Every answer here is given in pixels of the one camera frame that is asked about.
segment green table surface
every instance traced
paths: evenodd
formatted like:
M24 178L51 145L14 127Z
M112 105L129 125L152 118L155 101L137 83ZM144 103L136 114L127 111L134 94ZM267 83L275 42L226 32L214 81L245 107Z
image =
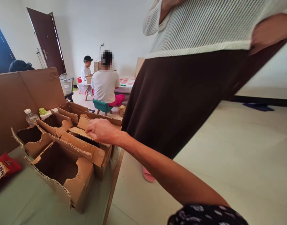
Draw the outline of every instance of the green table surface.
M17 147L9 153L22 166L0 182L0 225L8 224L102 224L110 196L113 174L107 166L103 181L92 179L85 212L69 209L34 169Z

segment green bottle cap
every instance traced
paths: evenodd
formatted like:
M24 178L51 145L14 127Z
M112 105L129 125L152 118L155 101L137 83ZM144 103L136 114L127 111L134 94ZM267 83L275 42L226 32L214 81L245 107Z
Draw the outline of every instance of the green bottle cap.
M39 109L39 114L42 116L42 115L45 115L47 113L47 111L44 109L44 108L40 108Z

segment red chair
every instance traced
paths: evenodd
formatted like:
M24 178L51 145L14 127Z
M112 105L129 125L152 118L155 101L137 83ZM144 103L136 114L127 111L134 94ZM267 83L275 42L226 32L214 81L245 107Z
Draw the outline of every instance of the red chair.
M81 77L78 77L78 83L82 83L82 78Z

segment bottle cap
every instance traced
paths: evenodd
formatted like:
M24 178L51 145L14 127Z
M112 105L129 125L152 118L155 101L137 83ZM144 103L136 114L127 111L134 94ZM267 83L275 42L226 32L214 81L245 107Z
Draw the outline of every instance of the bottle cap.
M45 115L47 113L47 111L44 109L44 108L40 108L39 109L39 114L42 116L42 115Z
M26 109L24 112L25 114L28 114L28 113L31 113L32 111L30 109Z

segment black cap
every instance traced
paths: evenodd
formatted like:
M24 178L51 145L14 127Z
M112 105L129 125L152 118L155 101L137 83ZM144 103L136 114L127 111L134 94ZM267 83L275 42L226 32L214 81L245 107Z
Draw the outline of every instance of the black cap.
M90 56L85 56L85 57L84 57L84 62L86 62L86 61L92 62L93 59L92 59Z

